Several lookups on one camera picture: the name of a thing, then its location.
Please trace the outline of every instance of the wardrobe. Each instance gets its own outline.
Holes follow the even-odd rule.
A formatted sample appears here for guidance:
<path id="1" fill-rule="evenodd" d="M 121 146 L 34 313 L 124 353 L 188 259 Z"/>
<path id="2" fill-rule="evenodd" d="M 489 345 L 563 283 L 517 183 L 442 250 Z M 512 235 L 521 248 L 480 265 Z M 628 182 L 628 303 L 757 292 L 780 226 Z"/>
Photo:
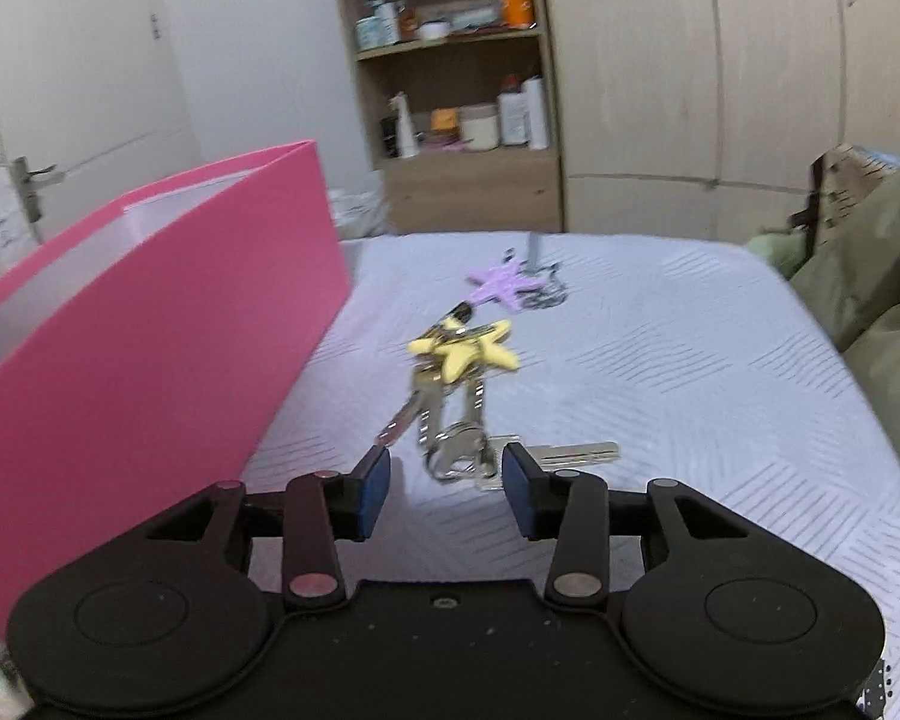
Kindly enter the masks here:
<path id="1" fill-rule="evenodd" d="M 900 0 L 548 0 L 570 232 L 743 242 L 900 154 Z"/>

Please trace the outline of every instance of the shelving unit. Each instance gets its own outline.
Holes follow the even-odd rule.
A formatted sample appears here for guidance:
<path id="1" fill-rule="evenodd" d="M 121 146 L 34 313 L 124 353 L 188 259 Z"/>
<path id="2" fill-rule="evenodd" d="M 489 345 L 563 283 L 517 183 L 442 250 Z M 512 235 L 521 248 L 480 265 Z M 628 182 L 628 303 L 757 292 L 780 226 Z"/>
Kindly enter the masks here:
<path id="1" fill-rule="evenodd" d="M 533 0 L 530 29 L 413 40 L 356 50 L 354 25 L 371 15 L 369 0 L 338 0 L 375 167 L 384 175 L 391 216 L 401 232 L 562 229 L 562 177 L 546 0 Z M 420 20 L 440 18 L 481 0 L 405 0 Z M 434 108 L 496 103 L 509 74 L 542 74 L 552 146 L 475 153 L 423 151 L 412 160 L 386 158 L 380 122 L 389 100 L 405 92 L 420 122 Z"/>
<path id="2" fill-rule="evenodd" d="M 395 46 L 384 46 L 381 49 L 370 49 L 365 52 L 357 52 L 358 62 L 375 59 L 378 56 L 390 56 L 395 53 L 417 52 L 423 49 L 439 49 L 443 46 L 456 46 L 461 43 L 477 43 L 485 40 L 512 40 L 514 38 L 538 38 L 541 34 L 539 28 L 513 29 L 510 32 L 492 32 L 490 34 L 455 35 L 442 40 L 410 40 L 405 43 L 397 43 Z"/>

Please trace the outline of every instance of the key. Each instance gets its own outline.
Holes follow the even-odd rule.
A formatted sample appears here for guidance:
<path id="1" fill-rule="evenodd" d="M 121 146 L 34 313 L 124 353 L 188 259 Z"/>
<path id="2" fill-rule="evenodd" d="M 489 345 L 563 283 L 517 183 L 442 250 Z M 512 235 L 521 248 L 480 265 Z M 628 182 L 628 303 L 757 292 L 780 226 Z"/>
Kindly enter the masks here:
<path id="1" fill-rule="evenodd" d="M 416 416 L 420 413 L 423 401 L 424 397 L 421 391 L 411 392 L 410 397 L 407 398 L 407 402 L 404 403 L 400 410 L 391 418 L 391 420 L 389 420 L 386 427 L 377 434 L 377 439 L 374 442 L 375 445 L 393 446 L 399 437 L 407 432 L 407 428 L 413 424 L 413 420 L 415 420 Z"/>
<path id="2" fill-rule="evenodd" d="M 440 365 L 434 364 L 416 371 L 413 375 L 415 386 L 422 396 L 420 404 L 420 425 L 416 442 L 423 456 L 427 456 L 437 443 L 437 436 L 443 424 L 443 377 Z"/>
<path id="3" fill-rule="evenodd" d="M 493 458 L 493 469 L 490 476 L 478 477 L 477 487 L 480 490 L 502 490 L 503 479 L 500 476 L 500 464 L 504 447 L 511 442 L 520 442 L 519 436 L 491 437 L 487 444 Z M 559 469 L 578 469 L 581 466 L 595 466 L 602 463 L 613 463 L 620 459 L 620 445 L 616 442 L 581 443 L 571 446 L 528 446 L 530 456 L 544 471 Z"/>
<path id="4" fill-rule="evenodd" d="M 484 427 L 484 372 L 473 367 L 466 373 L 466 411 L 460 422 L 437 435 L 427 454 L 427 469 L 441 482 L 455 482 L 492 473 L 492 455 Z"/>
<path id="5" fill-rule="evenodd" d="M 620 445 L 615 442 L 580 443 L 573 446 L 529 446 L 527 451 L 546 471 L 573 469 L 594 463 L 612 463 L 620 459 Z"/>
<path id="6" fill-rule="evenodd" d="M 439 365 L 435 362 L 423 362 L 413 368 L 413 377 L 410 378 L 410 397 L 389 420 L 386 427 L 377 434 L 375 445 L 393 446 L 399 437 L 407 432 L 407 429 L 413 424 L 413 420 L 429 405 L 428 389 L 426 388 L 434 375 L 439 379 Z"/>

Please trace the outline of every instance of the textured bedspread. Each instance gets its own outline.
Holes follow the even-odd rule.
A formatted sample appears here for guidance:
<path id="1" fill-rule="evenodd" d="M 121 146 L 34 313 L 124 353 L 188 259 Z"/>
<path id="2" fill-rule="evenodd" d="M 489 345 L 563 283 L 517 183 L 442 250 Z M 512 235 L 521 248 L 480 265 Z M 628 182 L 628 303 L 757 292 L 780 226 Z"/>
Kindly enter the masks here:
<path id="1" fill-rule="evenodd" d="M 406 342 L 525 234 L 379 238 L 348 247 L 353 295 L 245 470 L 251 491 L 317 469 L 346 471 L 409 394 Z M 487 379 L 491 435 L 528 445 L 619 442 L 595 466 L 616 488 L 669 476 L 859 581 L 879 603 L 900 720 L 900 466 L 826 336 L 749 252 L 708 242 L 548 236 L 562 306 L 516 314 L 507 346 L 523 367 Z M 476 322 L 506 316 L 481 306 Z M 463 406 L 451 397 L 449 418 Z M 519 538 L 503 493 L 439 485 L 411 430 L 392 450 L 394 483 L 374 537 L 338 543 L 344 573 L 390 580 L 546 575 L 553 543 Z M 642 573 L 634 539 L 615 539 L 615 587 Z M 261 544 L 251 574 L 276 586 Z"/>

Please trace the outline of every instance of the white wall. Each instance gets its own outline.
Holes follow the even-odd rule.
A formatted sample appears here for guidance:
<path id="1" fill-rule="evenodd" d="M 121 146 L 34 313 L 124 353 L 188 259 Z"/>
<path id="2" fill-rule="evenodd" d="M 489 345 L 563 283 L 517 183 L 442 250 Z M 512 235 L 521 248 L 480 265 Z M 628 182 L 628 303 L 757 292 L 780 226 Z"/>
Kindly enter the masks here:
<path id="1" fill-rule="evenodd" d="M 205 161 L 316 139 L 332 188 L 371 185 L 336 0 L 164 0 Z"/>

